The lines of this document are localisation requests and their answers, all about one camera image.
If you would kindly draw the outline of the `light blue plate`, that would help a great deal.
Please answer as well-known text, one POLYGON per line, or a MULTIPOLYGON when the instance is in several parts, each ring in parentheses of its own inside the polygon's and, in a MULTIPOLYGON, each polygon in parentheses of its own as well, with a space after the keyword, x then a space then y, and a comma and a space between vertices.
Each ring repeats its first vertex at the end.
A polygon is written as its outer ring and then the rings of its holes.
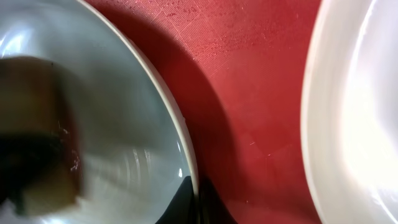
POLYGON ((183 116, 140 50, 85 1, 2 1, 1 59, 61 65, 78 137, 81 195, 74 207, 2 223, 156 223, 197 165, 183 116))

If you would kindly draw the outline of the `white plate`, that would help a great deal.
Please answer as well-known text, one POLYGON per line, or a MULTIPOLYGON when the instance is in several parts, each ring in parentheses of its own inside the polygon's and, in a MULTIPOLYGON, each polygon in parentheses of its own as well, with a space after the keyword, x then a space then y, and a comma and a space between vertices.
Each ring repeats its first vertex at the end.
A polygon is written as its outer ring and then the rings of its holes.
POLYGON ((323 223, 397 222, 396 1, 322 1, 300 135, 323 223))

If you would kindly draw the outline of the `green yellow sponge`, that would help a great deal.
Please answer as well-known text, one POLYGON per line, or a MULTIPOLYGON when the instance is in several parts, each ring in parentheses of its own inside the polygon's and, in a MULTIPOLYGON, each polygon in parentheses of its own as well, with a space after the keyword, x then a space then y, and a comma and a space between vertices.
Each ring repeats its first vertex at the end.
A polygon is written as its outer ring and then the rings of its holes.
POLYGON ((74 207, 82 191, 80 150, 61 65, 1 59, 1 202, 19 217, 74 207))

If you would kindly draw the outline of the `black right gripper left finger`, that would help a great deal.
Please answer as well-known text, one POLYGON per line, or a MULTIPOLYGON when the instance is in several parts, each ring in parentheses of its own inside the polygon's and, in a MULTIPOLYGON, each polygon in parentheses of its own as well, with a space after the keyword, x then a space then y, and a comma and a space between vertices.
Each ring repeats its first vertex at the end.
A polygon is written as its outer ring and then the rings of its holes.
POLYGON ((156 224, 196 224, 196 222, 192 180, 190 176, 186 176, 156 224))

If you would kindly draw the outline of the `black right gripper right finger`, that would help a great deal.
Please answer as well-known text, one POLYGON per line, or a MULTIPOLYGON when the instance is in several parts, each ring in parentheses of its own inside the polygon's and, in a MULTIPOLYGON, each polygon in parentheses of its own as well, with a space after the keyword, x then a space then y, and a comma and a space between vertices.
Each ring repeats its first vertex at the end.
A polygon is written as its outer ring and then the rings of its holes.
POLYGON ((208 178, 200 183, 199 203, 201 224, 237 224, 208 178))

